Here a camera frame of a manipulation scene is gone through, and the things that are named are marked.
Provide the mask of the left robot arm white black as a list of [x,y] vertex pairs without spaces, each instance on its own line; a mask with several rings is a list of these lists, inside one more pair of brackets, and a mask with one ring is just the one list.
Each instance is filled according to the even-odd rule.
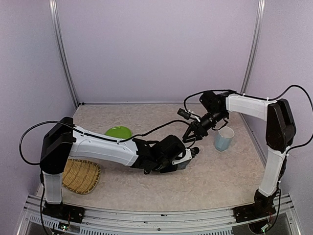
[[53,124],[44,136],[38,165],[43,173],[46,202],[59,218],[68,214],[68,206],[62,202],[62,176],[68,157],[115,162],[143,169],[144,174],[176,171],[192,159],[191,150],[174,135],[161,141],[145,141],[140,135],[121,139],[85,130],[74,125],[71,117]]

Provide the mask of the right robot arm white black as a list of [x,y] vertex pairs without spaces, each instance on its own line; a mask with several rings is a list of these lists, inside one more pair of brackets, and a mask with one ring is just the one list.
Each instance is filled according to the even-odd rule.
[[178,110],[178,115],[191,120],[182,137],[184,143],[202,140],[208,135],[208,130],[216,129],[219,121],[228,123],[230,113],[239,113],[260,119],[266,123],[265,137],[268,155],[263,179],[255,192],[254,203],[250,213],[261,217],[269,210],[269,205],[279,190],[279,183],[284,175],[287,155],[296,148],[308,145],[312,138],[303,144],[293,145],[296,125],[289,102],[278,95],[275,98],[260,98],[240,94],[230,89],[206,90],[198,93],[199,101],[207,113],[202,117],[184,107]]

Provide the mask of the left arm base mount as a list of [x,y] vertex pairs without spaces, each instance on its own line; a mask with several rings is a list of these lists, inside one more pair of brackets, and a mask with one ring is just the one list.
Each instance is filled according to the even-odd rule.
[[68,205],[64,203],[60,204],[45,203],[43,208],[43,214],[67,222],[81,224],[85,215],[85,208]]

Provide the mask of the grey zipper pouch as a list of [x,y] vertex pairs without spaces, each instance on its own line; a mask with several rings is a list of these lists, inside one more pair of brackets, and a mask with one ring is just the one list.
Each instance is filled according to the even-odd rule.
[[185,161],[185,162],[177,164],[177,170],[186,169],[186,167],[188,166],[189,163],[190,163],[189,161]]

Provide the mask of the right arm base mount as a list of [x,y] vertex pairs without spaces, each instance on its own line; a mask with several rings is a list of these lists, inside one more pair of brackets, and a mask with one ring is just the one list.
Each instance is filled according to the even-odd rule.
[[246,222],[275,214],[276,209],[273,201],[278,192],[277,189],[272,195],[266,197],[257,189],[254,195],[254,203],[233,208],[236,222]]

